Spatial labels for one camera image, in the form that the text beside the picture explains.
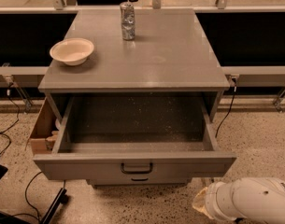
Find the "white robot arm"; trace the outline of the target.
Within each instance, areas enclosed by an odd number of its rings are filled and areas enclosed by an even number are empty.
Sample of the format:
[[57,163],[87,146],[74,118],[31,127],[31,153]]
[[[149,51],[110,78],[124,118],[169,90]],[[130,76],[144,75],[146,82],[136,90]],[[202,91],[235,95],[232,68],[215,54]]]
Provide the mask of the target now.
[[274,177],[244,177],[214,182],[193,199],[192,207],[210,219],[241,218],[261,224],[285,224],[285,181]]

